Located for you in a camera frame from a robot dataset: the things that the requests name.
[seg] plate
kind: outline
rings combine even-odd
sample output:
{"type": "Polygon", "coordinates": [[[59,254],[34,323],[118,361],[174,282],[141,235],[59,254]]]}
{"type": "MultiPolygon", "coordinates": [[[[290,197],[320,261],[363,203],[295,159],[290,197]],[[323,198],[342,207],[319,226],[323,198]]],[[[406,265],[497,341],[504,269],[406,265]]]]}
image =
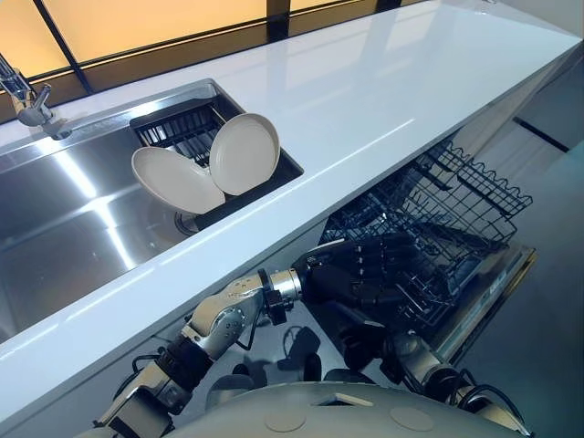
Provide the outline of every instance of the plate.
{"type": "Polygon", "coordinates": [[[203,214],[225,202],[211,175],[179,153],[140,148],[131,156],[131,168],[152,196],[182,212],[203,214]]]}
{"type": "Polygon", "coordinates": [[[266,182],[280,157],[276,128],[259,114],[233,117],[217,132],[209,168],[217,186],[238,195],[266,182]]]}

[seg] glossy countertop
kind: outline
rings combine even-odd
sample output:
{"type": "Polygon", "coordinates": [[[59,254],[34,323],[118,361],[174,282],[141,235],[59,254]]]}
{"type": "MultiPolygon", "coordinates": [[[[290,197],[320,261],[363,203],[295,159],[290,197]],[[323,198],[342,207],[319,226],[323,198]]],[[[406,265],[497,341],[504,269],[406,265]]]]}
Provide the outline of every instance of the glossy countertop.
{"type": "MultiPolygon", "coordinates": [[[[245,110],[272,120],[305,172],[0,345],[0,434],[579,41],[502,4],[428,1],[57,108],[75,119],[212,78],[245,110]]],[[[28,135],[7,123],[0,149],[28,135]]]]}

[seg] faucet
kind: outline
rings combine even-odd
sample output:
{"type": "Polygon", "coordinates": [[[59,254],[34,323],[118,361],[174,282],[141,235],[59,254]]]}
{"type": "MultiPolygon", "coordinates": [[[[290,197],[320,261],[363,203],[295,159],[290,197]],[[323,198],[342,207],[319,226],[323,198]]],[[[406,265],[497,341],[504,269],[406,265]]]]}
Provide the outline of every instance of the faucet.
{"type": "Polygon", "coordinates": [[[17,68],[12,68],[0,53],[0,87],[11,97],[16,117],[26,126],[40,126],[53,140],[63,140],[70,130],[63,130],[66,120],[53,120],[54,114],[46,105],[51,86],[44,84],[37,93],[17,68]]]}

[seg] dish rack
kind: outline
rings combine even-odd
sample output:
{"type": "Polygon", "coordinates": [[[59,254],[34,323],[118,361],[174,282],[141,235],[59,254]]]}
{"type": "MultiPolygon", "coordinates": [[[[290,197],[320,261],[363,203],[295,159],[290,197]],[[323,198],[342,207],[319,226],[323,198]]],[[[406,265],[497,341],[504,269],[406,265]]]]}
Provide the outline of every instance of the dish rack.
{"type": "Polygon", "coordinates": [[[419,331],[454,308],[481,262],[505,248],[516,232],[511,219],[533,203],[455,148],[454,135],[332,214],[320,240],[412,236],[420,266],[385,286],[404,294],[392,318],[419,331]]]}
{"type": "MultiPolygon", "coordinates": [[[[217,93],[211,98],[190,99],[154,111],[152,114],[131,120],[130,127],[134,129],[142,146],[176,151],[194,160],[201,167],[208,167],[211,146],[217,132],[227,121],[243,113],[243,110],[221,89],[216,88],[217,93]]],[[[302,172],[300,166],[282,149],[277,167],[268,181],[237,196],[226,193],[225,203],[208,213],[194,216],[177,212],[174,215],[174,224],[184,235],[193,235],[292,181],[302,172]]]]}

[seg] stainless steel sink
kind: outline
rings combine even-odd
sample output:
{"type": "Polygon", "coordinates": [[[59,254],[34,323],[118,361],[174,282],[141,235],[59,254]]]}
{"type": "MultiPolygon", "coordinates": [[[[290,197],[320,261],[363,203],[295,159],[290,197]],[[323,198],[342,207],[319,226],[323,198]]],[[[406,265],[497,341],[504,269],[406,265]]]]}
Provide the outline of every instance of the stainless steel sink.
{"type": "MultiPolygon", "coordinates": [[[[64,141],[0,148],[0,342],[187,238],[175,211],[132,174],[142,144],[130,122],[209,99],[229,106],[227,118],[243,112],[206,79],[73,124],[64,141]]],[[[270,182],[197,218],[198,227],[302,173],[285,153],[280,161],[270,182]]]]}

